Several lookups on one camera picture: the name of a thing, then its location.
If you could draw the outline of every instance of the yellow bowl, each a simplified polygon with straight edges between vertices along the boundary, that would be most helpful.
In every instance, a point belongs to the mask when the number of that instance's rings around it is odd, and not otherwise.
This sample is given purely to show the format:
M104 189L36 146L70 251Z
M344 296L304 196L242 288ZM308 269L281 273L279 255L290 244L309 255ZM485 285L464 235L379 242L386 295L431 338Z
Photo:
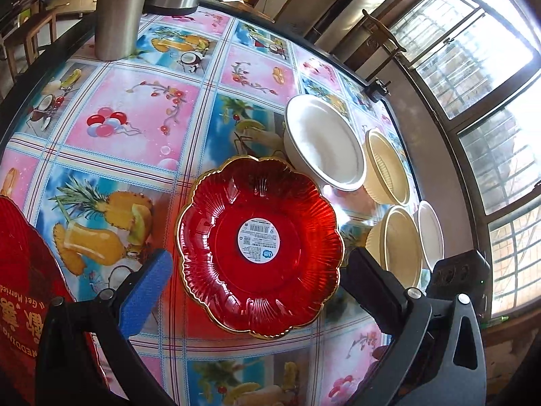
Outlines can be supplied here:
M380 204L407 204L406 171L393 145L380 131L371 129L366 132L362 148L366 157L364 188L369 196Z
M404 286L416 287L421 277L423 250L413 218L402 206L391 207L370 230L366 249Z

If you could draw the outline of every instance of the wooden chair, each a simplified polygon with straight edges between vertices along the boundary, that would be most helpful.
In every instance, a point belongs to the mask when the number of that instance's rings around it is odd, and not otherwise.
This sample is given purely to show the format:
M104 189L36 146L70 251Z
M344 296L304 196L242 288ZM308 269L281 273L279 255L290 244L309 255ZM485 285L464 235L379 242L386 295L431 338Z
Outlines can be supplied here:
M26 62L28 65L33 63L40 55L37 34L45 24L49 24L51 43L53 43L56 41L56 11L54 9L44 10L33 14L16 31L5 39L7 65L9 66L13 81L15 81L15 77L18 74L17 62L15 61L15 48L18 45L24 45Z
M360 28L368 28L368 25L371 24L373 26L371 29L369 29L371 34L359 46L359 48L357 48L357 50L353 52L348 59L346 59L345 65L355 71L366 63L368 59L375 53L375 51L378 50L378 48L383 47L389 56L366 78L367 81L370 81L391 61L391 59L397 55L397 53L406 52L406 49L398 43L398 39L396 39L396 37L381 23L380 20L375 19L365 9L362 10L362 14L363 17L361 21L359 21L358 26ZM385 46L385 43L388 40L390 40L394 45L394 50L392 51Z

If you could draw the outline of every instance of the dining table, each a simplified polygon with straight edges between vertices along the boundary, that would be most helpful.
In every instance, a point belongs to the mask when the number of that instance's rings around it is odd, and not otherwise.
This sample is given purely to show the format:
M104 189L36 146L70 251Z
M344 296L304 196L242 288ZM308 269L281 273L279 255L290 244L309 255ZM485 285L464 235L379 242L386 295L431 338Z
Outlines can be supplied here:
M77 301L117 288L156 248L172 254L174 273L129 340L177 404L237 404L228 393L255 384L261 406L344 404L373 351L390 341L374 319L338 287L312 324L279 339L225 331L184 288L175 229L202 173L236 155L287 160L285 109L305 93L333 105L360 142L373 128L387 137L413 214L418 187L391 105L371 101L364 80L301 37L217 2L202 0L186 16L144 14L134 52L115 62L94 54L95 20L88 14L61 36L0 104L1 194L44 239ZM347 258L389 205L364 187L320 192ZM81 262L64 248L68 238L85 247ZM9 287L9 277L0 284ZM122 394L94 346L110 389ZM269 403L269 392L283 400Z

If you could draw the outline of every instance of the patterned tablecloth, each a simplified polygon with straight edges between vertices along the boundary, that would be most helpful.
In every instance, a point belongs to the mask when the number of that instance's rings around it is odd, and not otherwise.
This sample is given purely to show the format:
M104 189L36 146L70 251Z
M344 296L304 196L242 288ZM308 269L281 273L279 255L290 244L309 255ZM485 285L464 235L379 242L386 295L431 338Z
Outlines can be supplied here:
M385 133L406 168L414 212L418 195L383 102L372 103L357 82L289 40L205 8L143 17L128 59L99 62L91 39L62 63L7 144L0 186L10 182L4 193L49 244L74 297L90 299L117 287L153 248L179 261L175 221L199 174L236 154L285 157L284 108L299 93L333 104L362 138L374 127ZM362 245L388 208L364 188L327 186L323 194L347 249ZM87 247L82 265L61 257L56 244L68 237ZM351 396L386 338L341 289L316 322L281 340L232 335L187 297L175 274L131 340L178 404L229 404L228 392L255 382L264 389L250 404L327 406Z

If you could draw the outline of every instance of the silver screw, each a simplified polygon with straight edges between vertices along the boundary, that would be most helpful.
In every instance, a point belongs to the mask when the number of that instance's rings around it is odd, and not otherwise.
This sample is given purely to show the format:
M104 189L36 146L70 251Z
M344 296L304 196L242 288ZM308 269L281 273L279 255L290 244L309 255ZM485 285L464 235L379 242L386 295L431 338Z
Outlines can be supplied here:
M51 305L53 307L58 307L64 303L64 298L62 296L55 296L51 299Z
M468 303L470 303L470 297L467 294L461 293L458 295L458 301L460 303L463 303L464 305L467 305Z
M99 298L101 300L109 300L115 295L115 292L111 289L105 289L99 292Z
M421 293L421 290L411 287L410 289L407 289L407 295L412 299L419 299L423 294Z

